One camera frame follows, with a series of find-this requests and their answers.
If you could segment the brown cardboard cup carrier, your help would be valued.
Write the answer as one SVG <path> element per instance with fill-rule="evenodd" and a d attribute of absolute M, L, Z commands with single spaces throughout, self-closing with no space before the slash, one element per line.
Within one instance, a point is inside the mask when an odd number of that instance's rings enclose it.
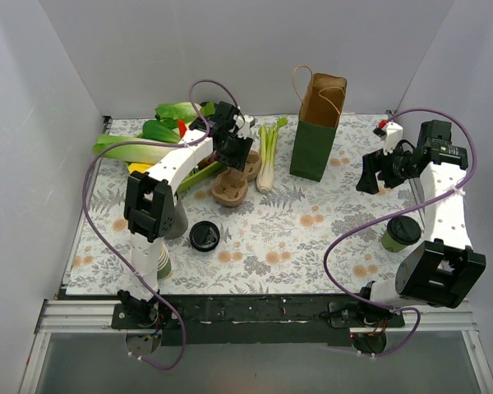
<path fill-rule="evenodd" d="M 247 195 L 248 181 L 246 174 L 229 168 L 217 176 L 211 188 L 216 203 L 225 207 L 239 206 Z"/>

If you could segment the black coffee cup lid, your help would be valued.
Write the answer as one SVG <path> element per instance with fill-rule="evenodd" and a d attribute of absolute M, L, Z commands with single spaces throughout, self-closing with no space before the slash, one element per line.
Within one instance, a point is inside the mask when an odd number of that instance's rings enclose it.
<path fill-rule="evenodd" d="M 398 216 L 389 220 L 386 232 L 389 238 L 399 245 L 416 244 L 422 237 L 418 222 L 408 216 Z"/>

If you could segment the stack of green paper cups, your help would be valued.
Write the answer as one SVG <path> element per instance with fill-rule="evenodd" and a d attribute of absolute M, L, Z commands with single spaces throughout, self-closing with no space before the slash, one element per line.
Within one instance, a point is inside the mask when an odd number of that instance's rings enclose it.
<path fill-rule="evenodd" d="M 169 252 L 167 246 L 163 243 L 161 245 L 161 252 L 159 256 L 159 263 L 157 266 L 157 279 L 162 280 L 166 278 L 172 270 L 171 261 L 169 258 Z"/>

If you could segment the single green paper cup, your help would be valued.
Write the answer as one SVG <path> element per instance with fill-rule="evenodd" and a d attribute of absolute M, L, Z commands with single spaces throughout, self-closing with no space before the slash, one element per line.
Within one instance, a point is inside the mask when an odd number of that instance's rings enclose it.
<path fill-rule="evenodd" d="M 391 253 L 398 253 L 410 246 L 411 243 L 410 239 L 406 238 L 403 234 L 386 230 L 381 238 L 381 245 Z"/>

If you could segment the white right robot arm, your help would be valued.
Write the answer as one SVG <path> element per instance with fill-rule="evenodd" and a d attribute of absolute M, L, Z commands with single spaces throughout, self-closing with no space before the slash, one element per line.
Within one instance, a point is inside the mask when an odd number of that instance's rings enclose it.
<path fill-rule="evenodd" d="M 486 268 L 485 256 L 474 251 L 468 237 L 464 194 L 458 185 L 467 175 L 468 152 L 453 145 L 450 123 L 422 123 L 417 144 L 409 151 L 402 146 L 400 125 L 382 121 L 374 132 L 384 146 L 363 156 L 357 190 L 375 195 L 380 181 L 393 189 L 418 179 L 426 206 L 421 244 L 393 279 L 372 283 L 369 297 L 355 306 L 357 320 L 369 327 L 383 319 L 384 305 L 458 307 Z"/>

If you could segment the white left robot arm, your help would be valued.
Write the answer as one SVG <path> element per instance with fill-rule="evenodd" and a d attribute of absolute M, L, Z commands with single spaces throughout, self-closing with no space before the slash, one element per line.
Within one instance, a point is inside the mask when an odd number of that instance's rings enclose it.
<path fill-rule="evenodd" d="M 209 116 L 197 114 L 194 121 L 178 127 L 180 140 L 163 158 L 144 172 L 132 172 L 127 181 L 124 218 L 131 233 L 131 283 L 117 294 L 127 316 L 140 328 L 159 321 L 154 304 L 159 279 L 171 268 L 167 237 L 187 230 L 187 218 L 177 190 L 202 160 L 213 156 L 218 163 L 242 170 L 253 139 L 252 116 L 230 103 L 218 103 Z"/>

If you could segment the celery stalk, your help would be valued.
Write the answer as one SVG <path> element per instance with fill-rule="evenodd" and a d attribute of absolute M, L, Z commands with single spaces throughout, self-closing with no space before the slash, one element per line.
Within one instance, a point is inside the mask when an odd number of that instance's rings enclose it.
<path fill-rule="evenodd" d="M 274 124 L 263 124 L 258 130 L 260 137 L 260 172 L 256 178 L 256 188 L 262 194 L 267 194 L 274 185 L 274 166 L 279 130 L 288 124 L 286 117 L 280 117 Z"/>

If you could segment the red carrot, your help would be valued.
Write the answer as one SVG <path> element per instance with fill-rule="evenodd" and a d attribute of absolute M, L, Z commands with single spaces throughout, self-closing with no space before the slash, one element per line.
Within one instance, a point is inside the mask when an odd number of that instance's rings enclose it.
<path fill-rule="evenodd" d="M 182 119 L 178 119 L 177 120 L 177 128 L 178 128 L 180 138 L 182 139 L 187 132 L 187 125 Z"/>

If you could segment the green bok choy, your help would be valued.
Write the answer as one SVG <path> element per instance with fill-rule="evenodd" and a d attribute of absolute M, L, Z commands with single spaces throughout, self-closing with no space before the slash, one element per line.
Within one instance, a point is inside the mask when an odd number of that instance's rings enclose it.
<path fill-rule="evenodd" d="M 142 126 L 142 137 L 166 144 L 177 144 L 181 137 L 174 131 L 157 120 L 148 120 Z"/>

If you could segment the floral table mat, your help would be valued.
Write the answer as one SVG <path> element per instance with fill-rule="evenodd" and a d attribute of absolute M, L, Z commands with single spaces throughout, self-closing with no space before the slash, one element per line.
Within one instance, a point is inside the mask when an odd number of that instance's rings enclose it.
<path fill-rule="evenodd" d="M 359 193 L 362 156 L 381 142 L 373 134 L 377 115 L 342 116 L 322 179 L 292 176 L 289 165 L 297 119 L 279 132 L 272 191 L 250 186 L 236 208 L 217 204 L 212 178 L 182 195 L 190 223 L 219 229 L 217 247 L 195 250 L 187 236 L 167 243 L 172 264 L 160 282 L 164 294 L 327 293 L 341 286 L 358 291 L 370 281 L 390 279 L 407 256 L 392 254 L 380 239 L 385 225 L 372 220 L 412 207 L 409 184 L 376 195 Z"/>

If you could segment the green paper bag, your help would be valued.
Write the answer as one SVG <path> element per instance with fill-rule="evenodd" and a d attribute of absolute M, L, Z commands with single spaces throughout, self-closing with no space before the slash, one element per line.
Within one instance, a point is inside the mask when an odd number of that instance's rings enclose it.
<path fill-rule="evenodd" d="M 324 175 L 346 99 L 347 80 L 311 73 L 301 107 L 289 172 L 311 181 Z"/>

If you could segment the grey straw holder cup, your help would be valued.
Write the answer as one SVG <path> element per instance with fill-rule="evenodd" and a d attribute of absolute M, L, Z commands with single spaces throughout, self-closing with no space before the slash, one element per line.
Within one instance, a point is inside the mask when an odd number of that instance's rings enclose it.
<path fill-rule="evenodd" d="M 172 240 L 182 236 L 188 228 L 188 219 L 182 201 L 178 200 L 173 215 L 173 226 L 169 233 L 165 236 L 166 239 Z"/>

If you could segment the yellow corn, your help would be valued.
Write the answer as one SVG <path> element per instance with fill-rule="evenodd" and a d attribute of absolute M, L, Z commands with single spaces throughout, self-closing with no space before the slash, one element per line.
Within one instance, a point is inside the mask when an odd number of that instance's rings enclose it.
<path fill-rule="evenodd" d="M 127 169 L 129 173 L 140 172 L 145 173 L 151 168 L 150 164 L 147 163 L 128 163 Z"/>

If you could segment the green vegetable tray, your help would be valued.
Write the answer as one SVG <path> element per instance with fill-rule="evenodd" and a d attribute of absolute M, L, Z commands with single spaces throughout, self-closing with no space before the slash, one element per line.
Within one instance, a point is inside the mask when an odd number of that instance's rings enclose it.
<path fill-rule="evenodd" d="M 151 165 L 147 171 L 156 181 L 167 181 L 173 192 L 183 192 L 217 171 L 221 165 L 212 162 L 202 168 L 199 163 L 209 158 L 214 152 L 213 141 L 206 137 L 202 142 L 189 145 L 204 135 L 204 131 L 188 129 L 180 140 L 178 149 L 164 156 L 158 163 Z"/>

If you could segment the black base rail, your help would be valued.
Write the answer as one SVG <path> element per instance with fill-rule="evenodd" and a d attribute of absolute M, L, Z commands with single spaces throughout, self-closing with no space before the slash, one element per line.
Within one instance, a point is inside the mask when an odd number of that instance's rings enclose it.
<path fill-rule="evenodd" d="M 138 300 L 119 291 L 111 327 L 148 330 L 163 346 L 317 343 L 350 346 L 353 328 L 376 323 L 401 328 L 403 316 L 363 305 L 348 295 L 166 295 Z"/>

